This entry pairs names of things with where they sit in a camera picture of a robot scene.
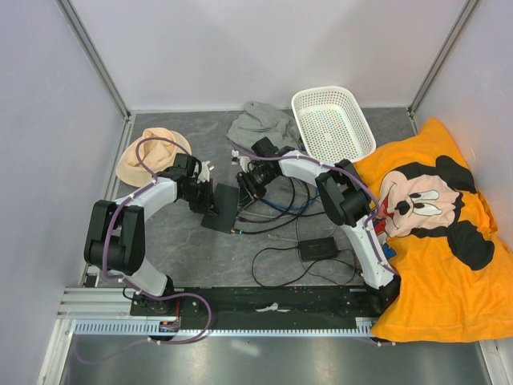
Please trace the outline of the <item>black network switch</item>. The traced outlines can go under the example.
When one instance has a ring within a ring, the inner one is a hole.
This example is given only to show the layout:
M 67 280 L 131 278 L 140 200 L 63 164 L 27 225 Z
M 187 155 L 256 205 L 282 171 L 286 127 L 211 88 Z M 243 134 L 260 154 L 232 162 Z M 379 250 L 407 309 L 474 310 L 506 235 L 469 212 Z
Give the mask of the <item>black network switch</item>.
M 205 214 L 201 226 L 221 233 L 231 233 L 238 214 L 239 189 L 218 184 L 214 190 L 217 214 Z

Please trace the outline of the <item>grey cloth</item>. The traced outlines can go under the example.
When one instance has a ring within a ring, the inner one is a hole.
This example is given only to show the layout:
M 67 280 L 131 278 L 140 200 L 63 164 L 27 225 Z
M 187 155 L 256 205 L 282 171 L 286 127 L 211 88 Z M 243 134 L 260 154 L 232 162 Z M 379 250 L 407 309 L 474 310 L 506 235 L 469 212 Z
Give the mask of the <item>grey cloth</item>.
M 247 102 L 244 111 L 232 122 L 227 138 L 248 150 L 268 137 L 278 148 L 300 148 L 301 135 L 296 120 L 289 113 L 257 101 Z

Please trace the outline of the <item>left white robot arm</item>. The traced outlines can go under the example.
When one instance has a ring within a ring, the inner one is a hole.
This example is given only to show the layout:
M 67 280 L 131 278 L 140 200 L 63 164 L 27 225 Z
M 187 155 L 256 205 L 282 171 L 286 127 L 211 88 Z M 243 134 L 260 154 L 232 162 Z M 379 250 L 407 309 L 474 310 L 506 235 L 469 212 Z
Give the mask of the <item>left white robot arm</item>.
M 188 202 L 194 213 L 218 213 L 210 162 L 179 154 L 174 164 L 155 173 L 141 188 L 116 201 L 97 201 L 84 246 L 84 260 L 98 267 L 107 279 L 117 279 L 148 297 L 158 315 L 176 306 L 173 280 L 146 257 L 145 223 L 176 201 Z

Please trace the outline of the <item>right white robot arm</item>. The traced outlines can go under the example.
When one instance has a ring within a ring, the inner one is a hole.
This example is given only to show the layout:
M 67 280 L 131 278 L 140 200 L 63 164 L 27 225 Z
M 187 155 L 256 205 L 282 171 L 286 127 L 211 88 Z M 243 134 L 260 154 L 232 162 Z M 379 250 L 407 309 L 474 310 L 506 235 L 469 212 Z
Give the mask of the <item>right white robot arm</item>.
M 252 152 L 232 144 L 232 158 L 242 168 L 237 179 L 247 201 L 261 199 L 266 186 L 279 176 L 317 188 L 325 214 L 344 231 L 360 262 L 370 291 L 366 301 L 369 310 L 382 316 L 396 306 L 399 273 L 386 260 L 373 227 L 378 199 L 349 160 L 323 163 L 291 147 L 279 149 L 267 137 L 259 140 Z

